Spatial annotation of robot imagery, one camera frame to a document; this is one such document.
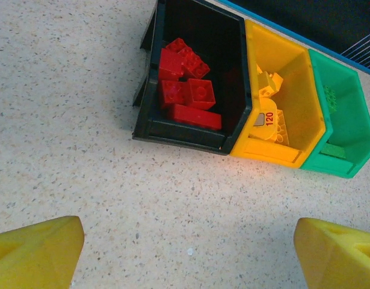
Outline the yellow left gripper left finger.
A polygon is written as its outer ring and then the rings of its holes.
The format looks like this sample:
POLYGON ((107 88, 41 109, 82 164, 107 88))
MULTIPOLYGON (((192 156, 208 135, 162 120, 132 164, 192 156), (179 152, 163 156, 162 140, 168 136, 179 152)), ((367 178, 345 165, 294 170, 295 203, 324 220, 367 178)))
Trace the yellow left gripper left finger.
POLYGON ((0 289, 69 289, 83 245, 78 216, 0 233, 0 289))

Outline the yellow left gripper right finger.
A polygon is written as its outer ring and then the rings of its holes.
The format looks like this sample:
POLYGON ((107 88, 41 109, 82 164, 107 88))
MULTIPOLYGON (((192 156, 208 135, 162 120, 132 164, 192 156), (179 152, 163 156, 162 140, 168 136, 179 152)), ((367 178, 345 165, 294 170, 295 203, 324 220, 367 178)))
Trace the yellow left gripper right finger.
POLYGON ((308 289, 370 289, 370 232, 304 217, 294 247, 308 289))

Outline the green plastic bin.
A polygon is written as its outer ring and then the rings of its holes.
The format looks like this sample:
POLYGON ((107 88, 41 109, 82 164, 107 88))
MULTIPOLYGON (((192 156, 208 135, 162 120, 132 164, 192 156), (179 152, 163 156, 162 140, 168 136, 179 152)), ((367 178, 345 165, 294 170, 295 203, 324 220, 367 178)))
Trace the green plastic bin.
POLYGON ((370 114, 358 73, 309 50, 315 87, 324 116, 325 133, 317 143, 302 169, 352 178, 370 159, 370 114), (330 114, 323 86, 336 93, 338 109, 330 114), (345 149, 345 160, 321 155, 325 143, 345 149))

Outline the yellow lego printed 120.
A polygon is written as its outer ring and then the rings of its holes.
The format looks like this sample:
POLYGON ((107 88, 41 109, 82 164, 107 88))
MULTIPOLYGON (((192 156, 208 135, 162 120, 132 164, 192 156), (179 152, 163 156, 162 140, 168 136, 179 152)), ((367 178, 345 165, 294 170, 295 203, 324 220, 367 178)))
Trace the yellow lego printed 120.
POLYGON ((270 139, 277 132, 277 105, 270 98, 260 98, 260 112, 249 136, 262 140, 270 139))

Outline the long red lego brick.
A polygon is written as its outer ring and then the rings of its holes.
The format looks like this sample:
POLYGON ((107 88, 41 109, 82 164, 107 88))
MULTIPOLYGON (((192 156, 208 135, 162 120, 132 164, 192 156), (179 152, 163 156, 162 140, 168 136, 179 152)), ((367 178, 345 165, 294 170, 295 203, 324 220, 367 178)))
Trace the long red lego brick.
POLYGON ((222 129, 221 115, 193 107, 173 104, 167 110, 167 117, 175 122, 212 130, 222 129))

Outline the black plastic bin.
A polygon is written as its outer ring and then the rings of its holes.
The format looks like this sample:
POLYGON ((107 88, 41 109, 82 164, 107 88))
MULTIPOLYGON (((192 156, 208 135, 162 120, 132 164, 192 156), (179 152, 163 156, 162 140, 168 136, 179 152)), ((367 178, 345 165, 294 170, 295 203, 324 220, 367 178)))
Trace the black plastic bin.
POLYGON ((134 96, 140 111, 133 138, 230 154, 252 109, 244 19, 206 0, 156 0, 140 47, 147 60, 134 96), (160 108, 161 49, 176 38, 210 67, 206 77, 216 98, 212 111, 221 115, 219 131, 169 120, 160 108))

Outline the yellow plastic bin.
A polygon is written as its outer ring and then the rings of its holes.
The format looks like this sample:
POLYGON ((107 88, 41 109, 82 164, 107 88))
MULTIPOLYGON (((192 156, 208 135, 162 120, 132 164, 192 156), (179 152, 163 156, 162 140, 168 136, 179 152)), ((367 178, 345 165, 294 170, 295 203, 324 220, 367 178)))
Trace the yellow plastic bin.
POLYGON ((299 168, 325 133, 308 50, 250 20, 245 21, 245 33, 253 108, 230 154, 299 168), (270 99, 283 111, 289 146, 249 136, 260 112, 257 64, 263 72, 283 78, 270 99))

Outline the blue table edge strip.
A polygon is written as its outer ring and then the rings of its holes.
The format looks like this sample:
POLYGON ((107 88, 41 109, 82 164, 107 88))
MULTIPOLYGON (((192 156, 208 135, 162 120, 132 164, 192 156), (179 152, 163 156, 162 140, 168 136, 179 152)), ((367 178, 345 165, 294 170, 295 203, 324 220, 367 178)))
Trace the blue table edge strip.
POLYGON ((217 0, 370 75, 370 0, 217 0))

